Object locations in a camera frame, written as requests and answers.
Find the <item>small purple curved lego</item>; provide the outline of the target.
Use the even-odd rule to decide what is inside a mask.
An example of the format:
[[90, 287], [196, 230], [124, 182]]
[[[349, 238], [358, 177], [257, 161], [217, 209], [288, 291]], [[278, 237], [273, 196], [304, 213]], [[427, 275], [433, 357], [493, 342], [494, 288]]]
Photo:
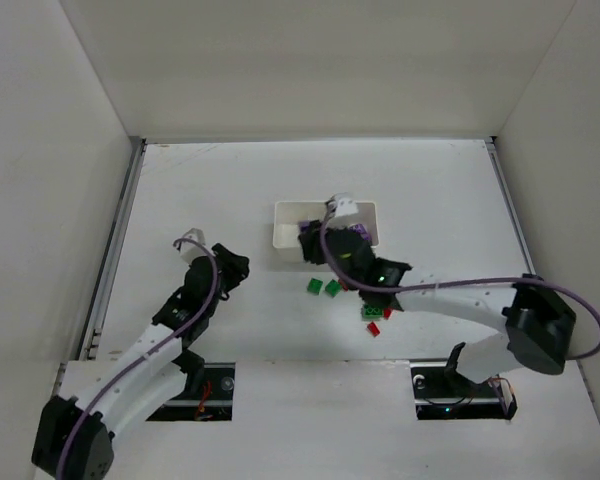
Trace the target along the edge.
[[350, 226], [350, 229], [356, 233], [358, 233], [363, 239], [368, 242], [372, 241], [372, 237], [369, 232], [366, 230], [363, 224], [354, 224]]

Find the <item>green square lego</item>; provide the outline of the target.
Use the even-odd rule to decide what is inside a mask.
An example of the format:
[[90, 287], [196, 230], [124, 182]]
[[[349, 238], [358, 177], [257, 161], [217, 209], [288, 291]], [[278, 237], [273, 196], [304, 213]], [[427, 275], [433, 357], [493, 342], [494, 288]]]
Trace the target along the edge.
[[323, 287], [323, 281], [317, 278], [311, 278], [307, 284], [307, 291], [312, 295], [319, 295]]
[[324, 287], [324, 292], [330, 297], [335, 297], [341, 291], [342, 285], [338, 280], [335, 279], [329, 281]]

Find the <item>green two-stud lego brick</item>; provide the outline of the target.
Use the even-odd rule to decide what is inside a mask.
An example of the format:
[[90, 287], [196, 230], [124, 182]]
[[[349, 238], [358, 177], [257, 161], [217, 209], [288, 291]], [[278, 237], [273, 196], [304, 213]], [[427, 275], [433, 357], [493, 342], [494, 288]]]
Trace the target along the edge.
[[364, 305], [361, 309], [361, 316], [364, 319], [378, 319], [384, 317], [384, 309], [379, 307], [373, 307], [370, 305]]

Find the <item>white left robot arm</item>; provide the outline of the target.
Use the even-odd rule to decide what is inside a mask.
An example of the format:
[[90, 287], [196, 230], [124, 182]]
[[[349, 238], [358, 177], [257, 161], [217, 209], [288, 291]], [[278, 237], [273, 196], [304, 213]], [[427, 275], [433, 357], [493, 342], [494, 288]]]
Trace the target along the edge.
[[249, 276], [249, 260], [217, 243], [190, 239], [183, 283], [133, 345], [106, 373], [78, 393], [44, 405], [31, 462], [54, 479], [103, 479], [133, 428], [165, 402], [200, 383], [205, 361], [191, 345], [208, 328], [218, 304]]

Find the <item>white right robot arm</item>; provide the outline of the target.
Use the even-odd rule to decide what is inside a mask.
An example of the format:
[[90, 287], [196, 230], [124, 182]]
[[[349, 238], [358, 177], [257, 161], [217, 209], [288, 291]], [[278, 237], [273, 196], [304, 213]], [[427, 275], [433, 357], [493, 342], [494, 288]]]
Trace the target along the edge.
[[576, 314], [537, 276], [475, 285], [436, 282], [407, 263], [376, 256], [359, 233], [322, 231], [317, 221], [298, 240], [305, 262], [331, 267], [366, 306], [433, 313], [492, 329], [483, 340], [453, 347], [446, 365], [453, 379], [479, 384], [521, 367], [545, 375], [564, 371]]

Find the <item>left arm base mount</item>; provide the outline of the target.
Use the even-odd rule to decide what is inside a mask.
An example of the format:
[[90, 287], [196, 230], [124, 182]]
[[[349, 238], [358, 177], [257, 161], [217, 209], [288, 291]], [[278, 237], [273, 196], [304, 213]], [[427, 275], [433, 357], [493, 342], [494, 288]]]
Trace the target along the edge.
[[165, 402], [148, 422], [225, 422], [233, 415], [236, 365], [206, 362], [191, 351], [175, 360], [187, 374], [181, 393]]

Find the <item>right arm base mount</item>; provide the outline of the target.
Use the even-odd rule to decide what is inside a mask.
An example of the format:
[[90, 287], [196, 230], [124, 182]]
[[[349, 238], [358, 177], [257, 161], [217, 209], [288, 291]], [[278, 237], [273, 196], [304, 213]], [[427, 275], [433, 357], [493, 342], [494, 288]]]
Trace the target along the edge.
[[518, 402], [508, 379], [491, 377], [474, 383], [457, 372], [465, 343], [457, 344], [445, 361], [410, 364], [416, 417], [420, 421], [511, 421]]

